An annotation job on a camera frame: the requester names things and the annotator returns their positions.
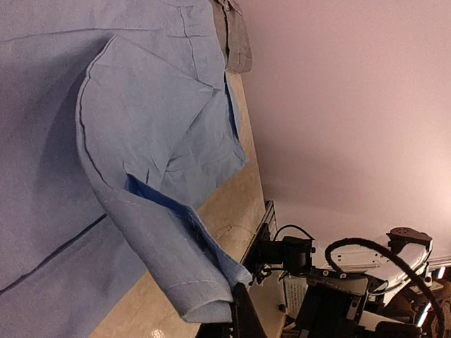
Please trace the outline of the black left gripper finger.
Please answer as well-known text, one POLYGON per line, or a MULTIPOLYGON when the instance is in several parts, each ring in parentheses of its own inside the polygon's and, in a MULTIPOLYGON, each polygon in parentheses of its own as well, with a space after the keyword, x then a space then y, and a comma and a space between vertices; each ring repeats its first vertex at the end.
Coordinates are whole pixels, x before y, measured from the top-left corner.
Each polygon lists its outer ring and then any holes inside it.
POLYGON ((230 309, 231 323, 202 324, 200 338, 267 338, 244 284, 236 284, 230 309))

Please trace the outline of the light blue long sleeve shirt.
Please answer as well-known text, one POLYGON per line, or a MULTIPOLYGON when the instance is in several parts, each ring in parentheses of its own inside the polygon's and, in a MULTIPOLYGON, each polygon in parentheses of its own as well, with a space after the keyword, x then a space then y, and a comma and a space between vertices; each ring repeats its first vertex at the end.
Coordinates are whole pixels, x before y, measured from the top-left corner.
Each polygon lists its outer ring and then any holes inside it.
POLYGON ((145 271, 230 321, 249 273, 196 210, 238 126, 208 1, 2 1, 2 330, 96 325, 145 271))

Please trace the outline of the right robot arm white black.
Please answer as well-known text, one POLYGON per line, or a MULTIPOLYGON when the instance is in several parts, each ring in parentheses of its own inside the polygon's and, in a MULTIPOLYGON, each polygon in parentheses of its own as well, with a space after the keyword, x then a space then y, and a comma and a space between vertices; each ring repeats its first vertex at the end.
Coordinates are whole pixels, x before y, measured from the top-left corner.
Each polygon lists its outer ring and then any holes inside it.
POLYGON ((307 293, 295 320, 299 337, 449 337, 450 305, 428 282, 432 238, 396 227, 386 242, 345 238, 329 244, 326 264, 309 265, 307 293), (414 324, 379 314, 405 287, 426 298, 414 324))

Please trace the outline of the folded grey button shirt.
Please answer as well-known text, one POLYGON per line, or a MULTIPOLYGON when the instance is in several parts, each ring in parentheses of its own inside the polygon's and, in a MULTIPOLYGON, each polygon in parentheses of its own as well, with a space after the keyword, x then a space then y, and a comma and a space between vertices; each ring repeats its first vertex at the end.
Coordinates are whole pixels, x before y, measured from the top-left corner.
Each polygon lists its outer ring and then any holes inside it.
POLYGON ((210 3, 225 69, 232 73, 248 73, 252 69, 252 50, 238 1, 212 0, 210 3))

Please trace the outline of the front aluminium frame rail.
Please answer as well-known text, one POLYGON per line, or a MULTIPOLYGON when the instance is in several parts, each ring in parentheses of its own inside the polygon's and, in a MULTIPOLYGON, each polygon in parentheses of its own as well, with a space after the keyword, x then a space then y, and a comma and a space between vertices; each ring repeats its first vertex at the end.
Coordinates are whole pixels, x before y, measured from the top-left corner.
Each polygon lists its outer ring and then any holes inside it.
MULTIPOLYGON (((260 238, 273 239, 277 230, 274 203, 265 203, 265 214, 259 223, 241 263, 250 268, 251 251, 257 247, 260 238)), ((261 284, 254 278, 248 292, 255 311, 260 319, 267 337, 280 337, 285 323, 285 300, 282 284, 278 281, 279 274, 272 272, 261 284)))

